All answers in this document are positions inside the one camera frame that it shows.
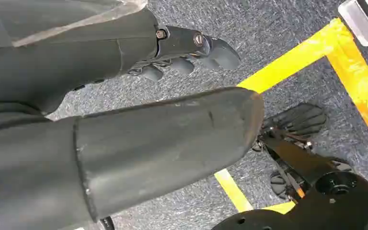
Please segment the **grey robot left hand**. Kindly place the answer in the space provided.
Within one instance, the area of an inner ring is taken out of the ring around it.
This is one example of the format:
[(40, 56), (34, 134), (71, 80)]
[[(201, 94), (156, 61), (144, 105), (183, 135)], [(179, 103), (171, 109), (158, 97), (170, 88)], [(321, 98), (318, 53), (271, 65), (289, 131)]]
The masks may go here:
[(67, 230), (241, 159), (261, 95), (226, 87), (57, 121), (65, 95), (193, 60), (234, 69), (225, 41), (158, 24), (145, 0), (0, 0), (0, 230)]

